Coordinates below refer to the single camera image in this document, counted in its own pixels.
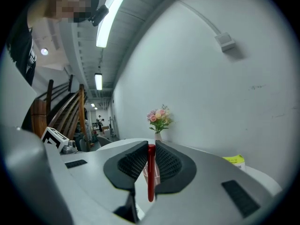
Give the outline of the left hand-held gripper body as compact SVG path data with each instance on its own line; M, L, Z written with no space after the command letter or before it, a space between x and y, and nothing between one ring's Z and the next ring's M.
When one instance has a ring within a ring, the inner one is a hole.
M58 149L60 154L72 154L77 152L77 146L74 140L70 140L52 127L47 127L42 135L42 141L45 145L52 144Z

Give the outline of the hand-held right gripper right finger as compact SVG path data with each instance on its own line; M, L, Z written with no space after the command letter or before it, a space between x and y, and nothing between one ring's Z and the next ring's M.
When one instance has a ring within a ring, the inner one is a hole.
M194 148L156 143L160 184L147 225L257 225L281 187L251 167Z

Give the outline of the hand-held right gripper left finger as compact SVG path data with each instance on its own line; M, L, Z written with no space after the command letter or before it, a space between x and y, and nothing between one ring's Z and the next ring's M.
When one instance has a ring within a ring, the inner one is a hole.
M103 166L142 139L93 152L62 155L55 145L17 127L0 128L0 156L18 195L48 225L128 225L115 212L124 207L134 223L143 212L127 190L107 179Z

